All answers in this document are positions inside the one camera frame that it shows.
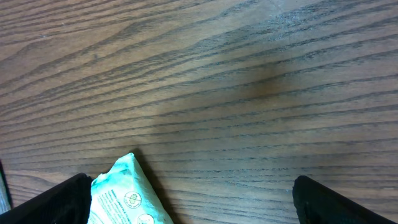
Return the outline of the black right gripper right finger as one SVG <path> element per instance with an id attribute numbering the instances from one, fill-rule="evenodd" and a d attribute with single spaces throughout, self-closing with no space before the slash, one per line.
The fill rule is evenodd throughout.
<path id="1" fill-rule="evenodd" d="M 300 224 L 396 224 L 305 175 L 292 196 Z"/>

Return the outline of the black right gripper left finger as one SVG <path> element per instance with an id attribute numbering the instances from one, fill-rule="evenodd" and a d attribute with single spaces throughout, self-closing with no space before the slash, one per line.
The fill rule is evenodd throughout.
<path id="1" fill-rule="evenodd" d="M 87 224 L 93 179 L 79 173 L 1 215 L 1 224 Z"/>

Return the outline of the teal white box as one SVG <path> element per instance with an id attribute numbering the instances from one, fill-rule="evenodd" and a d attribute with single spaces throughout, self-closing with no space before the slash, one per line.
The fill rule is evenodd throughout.
<path id="1" fill-rule="evenodd" d="M 91 183 L 88 224 L 172 224 L 133 153 Z"/>

